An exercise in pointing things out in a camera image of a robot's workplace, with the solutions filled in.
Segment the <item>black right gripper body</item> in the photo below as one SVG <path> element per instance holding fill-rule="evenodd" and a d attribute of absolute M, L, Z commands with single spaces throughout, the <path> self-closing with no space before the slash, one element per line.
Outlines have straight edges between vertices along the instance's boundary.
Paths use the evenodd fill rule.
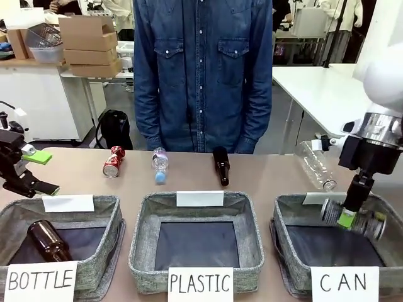
<path fill-rule="evenodd" d="M 400 149 L 375 145 L 364 138 L 348 135 L 338 165 L 349 170 L 360 169 L 371 176 L 376 173 L 391 175 L 401 153 Z"/>

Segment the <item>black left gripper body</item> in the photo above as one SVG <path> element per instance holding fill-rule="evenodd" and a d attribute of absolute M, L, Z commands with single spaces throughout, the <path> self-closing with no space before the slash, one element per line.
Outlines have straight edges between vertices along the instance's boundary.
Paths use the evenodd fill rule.
<path fill-rule="evenodd" d="M 32 198 L 35 191 L 30 187 L 32 173 L 25 167 L 22 148 L 26 145 L 22 134 L 1 129 L 1 177 L 3 188 L 26 198 Z"/>

